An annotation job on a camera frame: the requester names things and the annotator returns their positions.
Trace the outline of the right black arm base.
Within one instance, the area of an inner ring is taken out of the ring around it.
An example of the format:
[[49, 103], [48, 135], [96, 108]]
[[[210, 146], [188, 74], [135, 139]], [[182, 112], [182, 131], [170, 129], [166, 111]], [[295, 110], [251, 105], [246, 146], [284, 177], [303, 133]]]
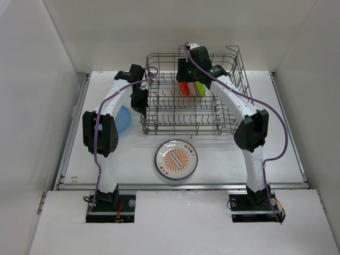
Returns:
[[282, 204], [277, 200], [274, 193], [270, 195], [270, 200], [265, 195], [265, 200], [258, 204], [251, 204], [246, 193], [229, 194], [227, 206], [231, 210], [231, 218], [234, 223], [260, 223], [274, 222], [282, 223], [286, 218], [286, 213]]

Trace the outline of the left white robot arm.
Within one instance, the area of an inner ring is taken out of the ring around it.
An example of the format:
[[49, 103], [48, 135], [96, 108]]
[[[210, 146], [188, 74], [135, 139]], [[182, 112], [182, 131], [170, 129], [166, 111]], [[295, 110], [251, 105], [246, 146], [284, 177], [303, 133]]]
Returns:
[[113, 171], [106, 169], [104, 159], [113, 153], [118, 145], [118, 131], [115, 119], [124, 102], [131, 99], [131, 108], [146, 115], [148, 90], [142, 89], [146, 82], [145, 69], [132, 64], [128, 71], [119, 71], [105, 99], [93, 111], [82, 116], [83, 144], [93, 154], [98, 167], [93, 203], [101, 204], [106, 210], [114, 210], [119, 203], [117, 181]]

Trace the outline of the blue plastic plate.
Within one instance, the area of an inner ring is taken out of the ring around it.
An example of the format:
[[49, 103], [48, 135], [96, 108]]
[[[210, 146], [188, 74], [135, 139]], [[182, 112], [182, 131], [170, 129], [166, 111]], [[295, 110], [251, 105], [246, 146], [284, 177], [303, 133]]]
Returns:
[[132, 117], [130, 110], [127, 107], [122, 106], [115, 118], [115, 125], [118, 134], [121, 134], [128, 129], [131, 124], [131, 120]]

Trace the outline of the grey wire dish rack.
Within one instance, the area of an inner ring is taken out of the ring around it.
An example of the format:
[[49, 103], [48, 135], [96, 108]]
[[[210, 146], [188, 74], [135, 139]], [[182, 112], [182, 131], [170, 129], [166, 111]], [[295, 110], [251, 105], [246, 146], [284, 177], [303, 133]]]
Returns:
[[148, 108], [141, 115], [144, 134], [204, 135], [233, 134], [237, 121], [228, 107], [212, 92], [186, 96], [176, 80], [177, 63], [184, 58], [183, 47], [176, 53], [152, 53], [146, 66], [158, 69], [148, 82]]

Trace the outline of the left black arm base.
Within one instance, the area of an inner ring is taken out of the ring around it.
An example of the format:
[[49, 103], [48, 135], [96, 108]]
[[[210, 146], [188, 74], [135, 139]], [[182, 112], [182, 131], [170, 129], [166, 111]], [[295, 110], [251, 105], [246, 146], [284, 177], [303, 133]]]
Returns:
[[134, 223], [135, 194], [122, 194], [117, 205], [98, 201], [86, 215], [86, 223]]

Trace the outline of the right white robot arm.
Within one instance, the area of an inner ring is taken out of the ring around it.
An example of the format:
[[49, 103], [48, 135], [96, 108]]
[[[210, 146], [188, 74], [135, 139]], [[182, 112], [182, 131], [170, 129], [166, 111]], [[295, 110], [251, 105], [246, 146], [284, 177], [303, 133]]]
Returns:
[[234, 141], [242, 150], [245, 160], [246, 203], [252, 209], [259, 209], [267, 199], [268, 184], [264, 180], [262, 163], [269, 114], [265, 109], [258, 110], [253, 106], [220, 65], [212, 65], [206, 47], [186, 42], [184, 50], [186, 57], [178, 61], [176, 78], [179, 82], [204, 84], [236, 119]]

